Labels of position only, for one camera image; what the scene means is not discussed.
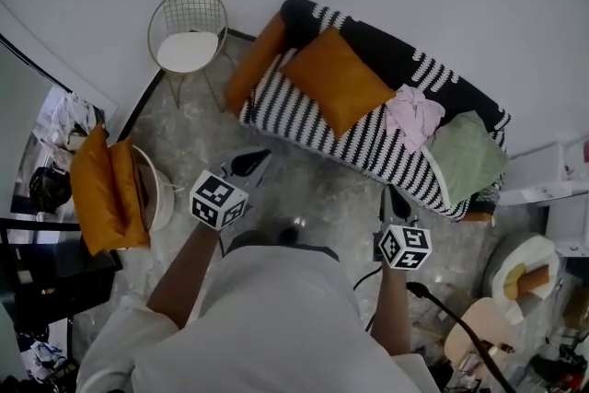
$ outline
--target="green cloth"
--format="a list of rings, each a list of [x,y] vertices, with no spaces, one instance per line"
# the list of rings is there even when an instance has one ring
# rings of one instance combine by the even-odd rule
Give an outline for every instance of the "green cloth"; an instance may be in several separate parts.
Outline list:
[[[438,129],[421,151],[450,208],[489,187],[507,168],[509,157],[494,142],[476,111],[460,113]]]

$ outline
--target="shirt sleeve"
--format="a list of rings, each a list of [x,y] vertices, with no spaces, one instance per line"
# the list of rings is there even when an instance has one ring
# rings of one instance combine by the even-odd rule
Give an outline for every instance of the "shirt sleeve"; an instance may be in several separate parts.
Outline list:
[[[433,381],[432,374],[423,361],[423,357],[417,353],[406,353],[392,357],[406,376],[417,386],[422,393],[440,393],[440,389]]]
[[[165,315],[125,296],[90,346],[77,377],[77,393],[128,389],[134,356],[178,332]]]

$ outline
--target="black and white qr code marker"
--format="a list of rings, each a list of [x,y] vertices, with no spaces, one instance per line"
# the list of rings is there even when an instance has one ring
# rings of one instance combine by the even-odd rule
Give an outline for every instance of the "black and white qr code marker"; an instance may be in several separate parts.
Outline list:
[[[415,271],[432,253],[430,231],[417,227],[390,225],[378,243],[393,269]]]
[[[230,225],[246,211],[248,194],[204,170],[190,194],[192,216],[214,229]]]

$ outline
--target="striped sofa cover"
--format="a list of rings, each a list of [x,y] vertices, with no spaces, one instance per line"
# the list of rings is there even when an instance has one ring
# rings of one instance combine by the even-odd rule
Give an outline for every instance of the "striped sofa cover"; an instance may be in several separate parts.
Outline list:
[[[413,154],[407,152],[402,143],[401,131],[387,136],[384,105],[362,117],[340,140],[336,140],[321,117],[318,104],[281,74],[280,68],[319,33],[328,26],[333,26],[340,30],[341,36],[351,44],[356,54],[391,88],[396,89],[404,83],[419,88],[427,98],[434,99],[445,107],[445,122],[462,111],[476,110],[492,138],[503,149],[503,127],[510,120],[506,112],[465,79],[424,52],[418,52],[406,43],[344,16],[341,12],[307,0],[290,0],[283,5],[281,14],[292,47],[274,59],[264,77],[252,90],[240,112],[241,123],[339,161],[382,183],[398,185],[417,203],[453,220],[460,220],[470,212],[493,213],[499,197],[501,179],[463,202],[444,208],[440,187],[423,154],[420,151]],[[371,48],[366,43],[366,35],[372,35],[378,41],[378,47]],[[378,56],[374,52],[382,51],[383,35],[387,40],[394,41],[393,53],[388,50],[385,58],[389,62],[391,58],[395,61],[389,67],[375,63],[382,60],[382,53]],[[362,51],[354,48],[353,39],[350,40],[352,36],[360,42],[359,49],[365,46],[368,53],[362,54]],[[407,47],[404,57],[399,53],[398,43]],[[388,69],[394,69],[390,71],[390,78],[382,71],[379,72],[379,67],[385,68],[387,72]],[[467,103],[455,103],[460,101],[456,98],[462,98]]]

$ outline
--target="white t-shirt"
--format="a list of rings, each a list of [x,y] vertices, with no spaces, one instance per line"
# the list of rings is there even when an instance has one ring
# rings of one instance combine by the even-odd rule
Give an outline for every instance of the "white t-shirt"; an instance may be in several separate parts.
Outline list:
[[[245,247],[212,274],[182,330],[126,298],[90,347],[78,392],[437,392],[419,355],[364,332],[340,264],[321,252]]]

